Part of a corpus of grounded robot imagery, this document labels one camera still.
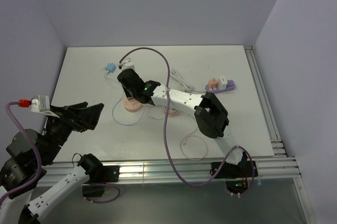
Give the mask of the blue charger plug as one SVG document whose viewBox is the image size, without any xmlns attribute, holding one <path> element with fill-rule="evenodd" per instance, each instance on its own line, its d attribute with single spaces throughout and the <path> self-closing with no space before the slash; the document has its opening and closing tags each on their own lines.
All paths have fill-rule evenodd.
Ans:
<svg viewBox="0 0 337 224">
<path fill-rule="evenodd" d="M 108 65 L 105 67 L 105 71 L 107 73 L 113 73 L 116 70 L 116 65 L 114 63 L 108 63 Z"/>
</svg>

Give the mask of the white 80W charger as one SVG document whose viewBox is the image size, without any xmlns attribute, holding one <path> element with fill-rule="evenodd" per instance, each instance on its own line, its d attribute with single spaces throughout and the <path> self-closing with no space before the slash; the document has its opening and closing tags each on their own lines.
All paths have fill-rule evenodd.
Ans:
<svg viewBox="0 0 337 224">
<path fill-rule="evenodd" d="M 219 88 L 219 90 L 225 90 L 227 87 L 227 79 L 224 75 L 220 75 L 218 77 L 218 84 L 217 87 Z"/>
</svg>

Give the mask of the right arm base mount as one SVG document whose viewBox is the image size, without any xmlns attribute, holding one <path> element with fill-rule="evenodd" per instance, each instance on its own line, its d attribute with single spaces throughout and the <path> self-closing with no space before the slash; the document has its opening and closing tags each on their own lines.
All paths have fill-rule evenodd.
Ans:
<svg viewBox="0 0 337 224">
<path fill-rule="evenodd" d="M 241 161 L 238 165 L 224 163 L 216 179 L 230 179 L 226 182 L 226 188 L 230 193 L 242 194 L 249 188 L 249 178 L 258 177 L 259 173 L 255 161 Z"/>
</svg>

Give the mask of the pink charger plug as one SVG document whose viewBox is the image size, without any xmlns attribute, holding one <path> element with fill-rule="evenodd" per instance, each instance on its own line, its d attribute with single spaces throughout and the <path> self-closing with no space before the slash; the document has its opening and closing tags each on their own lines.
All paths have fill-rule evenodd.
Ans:
<svg viewBox="0 0 337 224">
<path fill-rule="evenodd" d="M 213 89 L 216 89 L 217 84 L 218 84 L 218 80 L 215 78 L 212 78 L 208 81 L 207 87 L 209 90 L 213 90 Z"/>
</svg>

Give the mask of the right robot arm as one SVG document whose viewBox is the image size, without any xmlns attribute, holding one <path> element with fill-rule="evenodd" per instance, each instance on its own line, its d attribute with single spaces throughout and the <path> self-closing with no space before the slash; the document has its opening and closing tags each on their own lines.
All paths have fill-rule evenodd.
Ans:
<svg viewBox="0 0 337 224">
<path fill-rule="evenodd" d="M 157 81 L 144 82 L 133 69 L 123 70 L 117 80 L 128 98 L 152 106 L 169 105 L 193 116 L 199 131 L 214 139 L 224 154 L 237 146 L 237 140 L 228 128 L 228 111 L 214 93 L 192 94 L 169 89 Z"/>
</svg>

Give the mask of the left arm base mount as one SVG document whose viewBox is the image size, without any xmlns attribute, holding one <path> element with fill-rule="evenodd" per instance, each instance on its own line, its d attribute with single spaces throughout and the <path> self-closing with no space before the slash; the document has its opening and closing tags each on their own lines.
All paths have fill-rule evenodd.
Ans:
<svg viewBox="0 0 337 224">
<path fill-rule="evenodd" d="M 82 185 L 82 195 L 86 200 L 102 200 L 105 192 L 113 191 L 119 194 L 115 187 L 120 175 L 118 165 L 104 165 L 90 173 L 89 184 Z"/>
</svg>

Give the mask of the pink round power socket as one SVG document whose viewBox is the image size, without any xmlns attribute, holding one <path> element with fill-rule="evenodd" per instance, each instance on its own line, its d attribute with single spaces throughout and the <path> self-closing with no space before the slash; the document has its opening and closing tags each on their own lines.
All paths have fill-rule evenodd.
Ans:
<svg viewBox="0 0 337 224">
<path fill-rule="evenodd" d="M 123 107 L 127 112 L 134 113 L 139 111 L 143 107 L 143 104 L 134 98 L 125 97 L 123 99 Z"/>
</svg>

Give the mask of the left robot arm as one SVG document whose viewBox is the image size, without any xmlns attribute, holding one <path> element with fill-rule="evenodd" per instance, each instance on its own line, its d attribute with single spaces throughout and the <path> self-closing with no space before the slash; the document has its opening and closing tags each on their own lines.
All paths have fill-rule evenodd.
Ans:
<svg viewBox="0 0 337 224">
<path fill-rule="evenodd" d="M 31 107 L 35 112 L 43 108 L 47 115 L 45 134 L 24 129 L 11 112 L 12 105 Z M 40 223 L 67 193 L 84 183 L 98 185 L 104 177 L 103 165 L 91 153 L 84 154 L 50 190 L 36 200 L 29 199 L 39 180 L 46 175 L 43 167 L 53 164 L 73 131 L 94 130 L 103 107 L 103 103 L 89 106 L 87 102 L 57 107 L 38 99 L 6 104 L 6 112 L 19 133 L 7 147 L 11 157 L 1 168 L 1 223 Z"/>
</svg>

